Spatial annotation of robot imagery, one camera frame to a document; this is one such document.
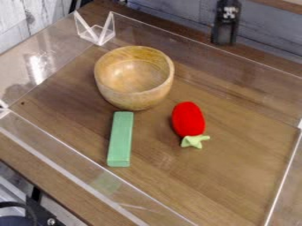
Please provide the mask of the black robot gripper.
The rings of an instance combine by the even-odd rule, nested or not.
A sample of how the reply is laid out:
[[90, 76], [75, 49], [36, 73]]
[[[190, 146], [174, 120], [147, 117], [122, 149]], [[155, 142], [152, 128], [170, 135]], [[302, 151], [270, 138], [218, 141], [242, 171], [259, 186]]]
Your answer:
[[237, 43], [241, 6], [239, 0], [218, 0], [216, 2], [219, 12], [211, 30], [211, 42], [215, 45], [234, 45]]

